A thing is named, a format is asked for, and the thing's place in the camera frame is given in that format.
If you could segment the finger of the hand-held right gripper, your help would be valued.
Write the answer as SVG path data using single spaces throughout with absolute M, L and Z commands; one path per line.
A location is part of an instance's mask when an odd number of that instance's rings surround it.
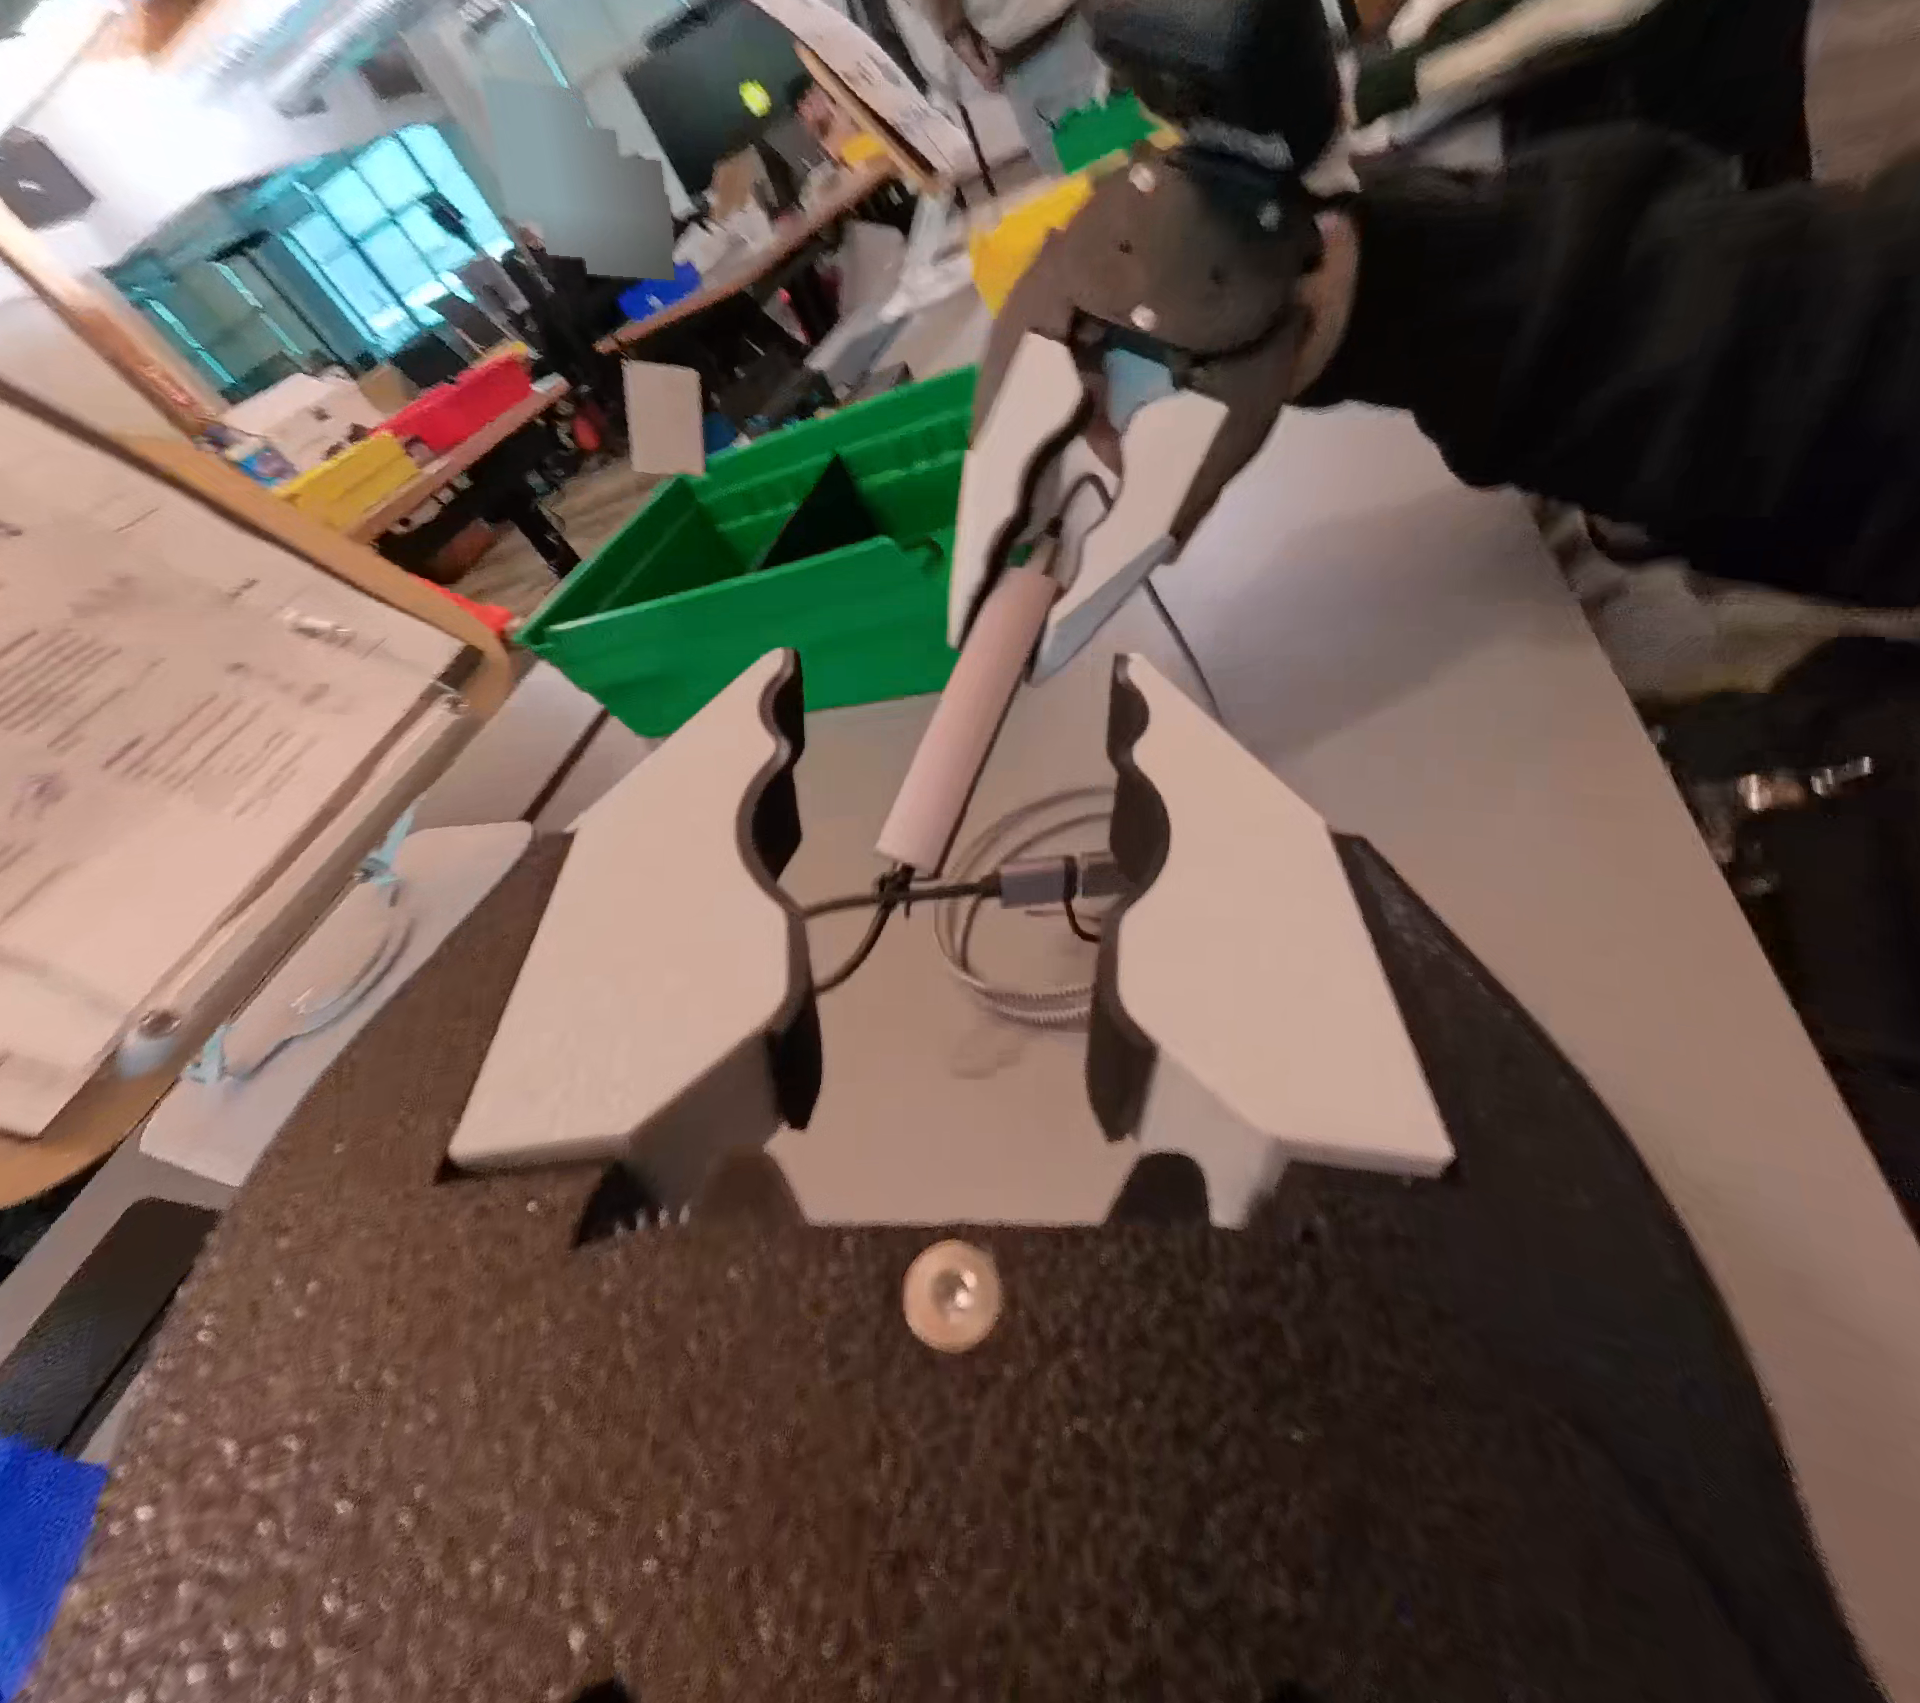
M 1132 413 L 1119 441 L 1113 499 L 1078 517 L 1069 503 L 1058 591 L 1033 653 L 1033 681 L 1062 671 L 1178 551 L 1192 493 L 1230 423 L 1211 395 L 1163 395 Z
M 965 647 L 1015 555 L 1041 533 L 1062 453 L 1084 427 L 1088 379 L 1069 343 L 1026 333 L 975 419 L 948 567 L 948 645 Z

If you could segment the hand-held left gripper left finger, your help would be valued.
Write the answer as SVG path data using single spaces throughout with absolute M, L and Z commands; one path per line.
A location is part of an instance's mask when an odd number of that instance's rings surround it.
M 822 1033 L 805 913 L 805 663 L 775 649 L 575 821 L 446 1143 L 468 1177 L 625 1173 L 648 1209 L 811 1123 Z

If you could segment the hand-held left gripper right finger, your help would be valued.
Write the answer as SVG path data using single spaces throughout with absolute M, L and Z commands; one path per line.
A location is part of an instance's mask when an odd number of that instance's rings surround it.
M 1245 1227 L 1284 1171 L 1444 1177 L 1457 1147 L 1325 817 L 1143 655 L 1113 665 L 1084 1079 L 1106 1139 Z

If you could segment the grey USB hub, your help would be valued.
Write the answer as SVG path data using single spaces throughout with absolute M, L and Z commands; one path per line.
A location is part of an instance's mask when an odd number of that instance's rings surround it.
M 867 915 L 852 951 L 815 979 L 819 993 L 844 985 L 890 923 L 927 905 L 938 955 L 983 1009 L 1028 1029 L 1070 1029 L 1087 1021 L 1091 983 L 1025 987 L 997 981 L 975 969 L 971 949 L 975 925 L 992 903 L 1057 913 L 1081 943 L 1097 945 L 1104 925 L 1097 905 L 1119 897 L 1113 857 L 1093 849 L 1041 855 L 1041 847 L 1074 827 L 1109 821 L 1113 797 L 1078 787 L 1009 811 L 972 837 L 962 851 L 960 875 L 948 875 L 962 823 L 1055 603 L 1058 551 L 1055 537 L 1043 537 L 1025 563 L 1000 575 L 979 611 L 876 837 L 880 871 L 874 883 L 863 893 L 805 907 L 809 923 L 850 911 Z

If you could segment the green plastic bin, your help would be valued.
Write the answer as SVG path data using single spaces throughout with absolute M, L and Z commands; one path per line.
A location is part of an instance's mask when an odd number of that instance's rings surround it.
M 1130 90 L 1113 90 L 1069 110 L 1051 128 L 1061 174 L 1074 176 L 1150 142 L 1164 126 Z
M 520 643 L 647 737 L 667 737 L 773 649 L 809 711 L 938 691 L 953 671 L 948 567 L 979 369 L 783 425 L 667 479 L 520 629 Z M 867 541 L 755 573 L 831 455 L 901 469 L 910 545 Z

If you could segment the person's right forearm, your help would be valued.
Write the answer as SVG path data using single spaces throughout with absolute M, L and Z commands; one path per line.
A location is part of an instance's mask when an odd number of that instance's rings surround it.
M 1743 186 L 1648 128 L 1355 198 L 1357 304 L 1293 399 L 1415 417 L 1453 475 L 1708 575 L 1919 603 L 1919 170 Z

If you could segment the grey desk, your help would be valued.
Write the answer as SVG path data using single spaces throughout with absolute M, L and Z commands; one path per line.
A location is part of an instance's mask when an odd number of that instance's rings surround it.
M 1863 1651 L 1917 1699 L 1917 1239 L 1524 507 L 1293 419 L 1164 583 L 1237 735 L 1602 1097 L 1722 1283 Z

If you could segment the person's right hand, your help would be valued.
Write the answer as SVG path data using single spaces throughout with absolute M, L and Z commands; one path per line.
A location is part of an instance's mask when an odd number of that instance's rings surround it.
M 1304 313 L 1291 389 L 1293 399 L 1304 399 L 1328 373 L 1352 321 L 1361 276 L 1361 232 L 1345 206 L 1322 210 L 1316 216 L 1319 264 L 1300 278 L 1298 296 Z

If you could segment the yellow plastic bin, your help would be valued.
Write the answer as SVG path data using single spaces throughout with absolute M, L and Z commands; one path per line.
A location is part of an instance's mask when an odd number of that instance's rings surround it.
M 275 491 L 303 517 L 346 531 L 406 489 L 419 471 L 404 441 L 375 431 Z
M 1051 236 L 1069 228 L 1091 198 L 1093 180 L 1087 174 L 1055 180 L 1028 190 L 969 236 L 972 288 L 990 313 L 1005 309 Z

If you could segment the black bin divider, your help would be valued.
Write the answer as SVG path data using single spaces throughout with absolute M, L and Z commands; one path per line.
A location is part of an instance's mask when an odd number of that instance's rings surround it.
M 896 477 L 901 469 L 858 471 L 842 455 L 826 465 L 780 521 L 752 573 L 806 563 L 874 539 L 910 545 L 914 533 L 901 525 Z

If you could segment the white cardboard box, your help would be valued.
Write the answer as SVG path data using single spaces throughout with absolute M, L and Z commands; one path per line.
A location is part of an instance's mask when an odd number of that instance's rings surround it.
M 701 371 L 630 357 L 621 373 L 628 455 L 637 477 L 660 483 L 707 473 L 709 411 Z

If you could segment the wooden document stand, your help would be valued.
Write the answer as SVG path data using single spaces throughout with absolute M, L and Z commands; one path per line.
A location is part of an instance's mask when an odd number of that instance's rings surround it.
M 825 0 L 744 0 L 777 24 L 837 102 L 887 148 L 922 192 L 980 180 L 983 160 L 965 126 L 925 96 L 883 46 Z
M 5 379 L 3 1199 L 90 1169 L 516 683 L 462 601 Z

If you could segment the red plastic bin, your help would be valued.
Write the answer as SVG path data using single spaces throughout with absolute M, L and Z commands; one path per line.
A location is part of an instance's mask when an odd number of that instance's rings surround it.
M 429 461 L 445 457 L 534 391 L 523 349 L 493 353 L 457 377 L 427 387 L 379 425 Z

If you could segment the white printed box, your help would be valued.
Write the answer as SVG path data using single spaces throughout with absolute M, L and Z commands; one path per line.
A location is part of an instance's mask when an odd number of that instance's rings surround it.
M 233 403 L 223 423 L 243 445 L 267 445 L 272 477 L 291 479 L 381 427 L 384 415 L 346 373 L 296 371 Z

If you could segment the black wall speaker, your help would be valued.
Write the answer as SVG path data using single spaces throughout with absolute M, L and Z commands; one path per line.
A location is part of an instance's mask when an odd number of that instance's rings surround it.
M 41 136 L 3 132 L 3 206 L 25 228 L 45 232 L 87 218 L 97 196 Z

